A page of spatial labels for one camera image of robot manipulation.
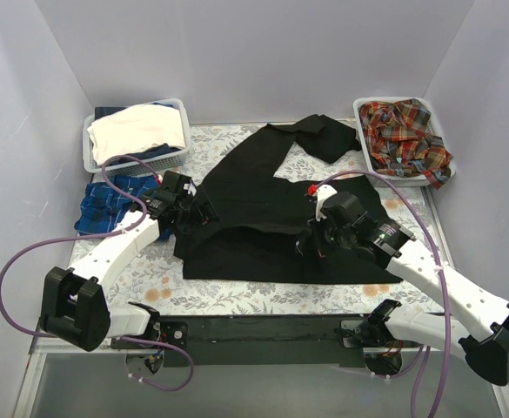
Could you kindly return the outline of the black long sleeve shirt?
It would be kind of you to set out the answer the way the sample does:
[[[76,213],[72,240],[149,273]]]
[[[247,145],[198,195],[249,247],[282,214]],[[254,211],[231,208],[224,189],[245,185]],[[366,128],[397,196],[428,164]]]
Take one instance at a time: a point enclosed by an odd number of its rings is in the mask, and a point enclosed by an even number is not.
[[[310,181],[275,176],[296,142],[293,125],[266,125],[235,146],[202,179],[218,216],[174,231],[174,254],[187,280],[242,280],[315,285],[396,284],[352,254],[328,261],[296,253],[295,242],[314,214]]]

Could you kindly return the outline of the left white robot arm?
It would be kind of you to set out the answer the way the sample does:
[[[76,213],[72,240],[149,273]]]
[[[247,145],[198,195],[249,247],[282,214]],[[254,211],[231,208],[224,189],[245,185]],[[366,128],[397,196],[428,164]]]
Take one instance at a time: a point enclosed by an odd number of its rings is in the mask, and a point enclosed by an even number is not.
[[[52,268],[44,279],[42,331],[91,352],[107,338],[131,337],[154,347],[161,336],[159,312],[138,302],[110,307],[107,291],[124,269],[167,229],[201,226],[217,219],[205,189],[168,171],[158,187],[135,201],[113,234],[82,259]]]

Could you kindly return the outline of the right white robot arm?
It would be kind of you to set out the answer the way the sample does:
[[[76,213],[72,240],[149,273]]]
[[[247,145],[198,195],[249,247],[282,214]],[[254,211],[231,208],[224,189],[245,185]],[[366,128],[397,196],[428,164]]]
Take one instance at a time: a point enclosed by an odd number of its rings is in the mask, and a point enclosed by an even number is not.
[[[305,197],[314,214],[309,232],[297,241],[299,254],[306,254],[309,239],[321,261],[351,253],[409,282],[444,309],[425,313],[387,299],[354,328],[343,328],[345,340],[364,347],[402,340],[446,348],[482,379],[501,387],[509,383],[508,300],[442,263],[435,245],[425,245],[398,222],[373,218],[355,195],[311,185]]]

